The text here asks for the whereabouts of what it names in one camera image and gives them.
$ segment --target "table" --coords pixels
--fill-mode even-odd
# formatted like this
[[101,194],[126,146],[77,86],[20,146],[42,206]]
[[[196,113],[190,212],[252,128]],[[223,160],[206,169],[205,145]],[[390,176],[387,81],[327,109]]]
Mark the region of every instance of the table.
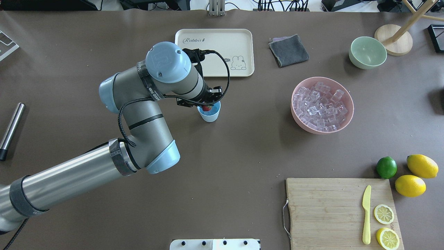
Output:
[[[20,49],[0,62],[0,128],[18,102],[27,105],[0,183],[8,185],[119,137],[117,116],[98,96],[101,81],[144,59],[182,28],[246,28],[253,34],[255,73],[233,78],[219,118],[204,122],[195,109],[160,103],[181,153],[171,169],[108,183],[31,218],[10,249],[168,249],[172,239],[259,238],[262,249],[289,249],[282,227],[288,177],[377,178],[391,156],[396,177],[410,174],[406,157],[420,153],[444,165],[439,106],[443,58],[420,20],[409,32],[412,51],[388,56],[376,69],[348,59],[350,43],[409,14],[266,13],[230,11],[210,18],[188,12],[0,12],[0,30]],[[310,59],[279,68],[269,38],[299,34]],[[352,95],[346,129],[318,136],[290,113],[301,80],[324,76]],[[226,84],[208,78],[210,86]],[[442,173],[427,191],[406,198],[394,189],[406,249],[444,244]],[[0,237],[6,245],[13,233]]]

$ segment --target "wooden stick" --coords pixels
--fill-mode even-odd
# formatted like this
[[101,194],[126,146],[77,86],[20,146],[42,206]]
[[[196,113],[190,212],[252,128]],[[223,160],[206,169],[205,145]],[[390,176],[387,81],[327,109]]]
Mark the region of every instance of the wooden stick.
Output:
[[421,8],[416,11],[413,16],[407,21],[406,24],[404,24],[392,37],[389,38],[389,43],[394,43],[398,41],[398,39],[404,35],[410,29],[412,25],[414,25],[423,15],[426,13],[435,3],[437,0],[427,0]]
[[[412,13],[415,13],[415,12],[416,12],[416,10],[413,8],[412,5],[410,5],[410,3],[409,3],[407,0],[402,0],[402,2],[405,4],[405,6],[407,6],[407,8],[408,8]],[[444,18],[442,18],[442,17],[423,15],[421,18],[427,18],[427,19],[430,19],[430,20],[435,20],[435,21],[441,21],[441,22],[444,22]]]

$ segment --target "bowl of ice cubes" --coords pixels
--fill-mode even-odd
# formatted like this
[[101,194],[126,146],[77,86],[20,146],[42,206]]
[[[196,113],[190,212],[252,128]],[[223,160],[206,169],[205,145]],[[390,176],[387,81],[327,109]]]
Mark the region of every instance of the bowl of ice cubes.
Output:
[[310,133],[341,131],[352,120],[353,112],[350,93],[326,77],[303,80],[291,95],[291,114],[296,123]]

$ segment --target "ice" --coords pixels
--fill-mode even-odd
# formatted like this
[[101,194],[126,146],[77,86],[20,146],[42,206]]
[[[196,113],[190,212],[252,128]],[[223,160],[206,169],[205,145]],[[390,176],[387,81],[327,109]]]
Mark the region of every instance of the ice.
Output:
[[348,113],[341,100],[343,95],[344,91],[332,90],[322,82],[315,83],[311,88],[301,87],[293,96],[294,113],[312,129],[336,131],[341,128]]

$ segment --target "knife handle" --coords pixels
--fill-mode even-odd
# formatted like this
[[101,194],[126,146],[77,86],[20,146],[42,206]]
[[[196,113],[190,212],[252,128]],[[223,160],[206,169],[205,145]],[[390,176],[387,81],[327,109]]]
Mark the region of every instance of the knife handle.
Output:
[[365,210],[364,230],[362,230],[362,242],[370,244],[370,211]]

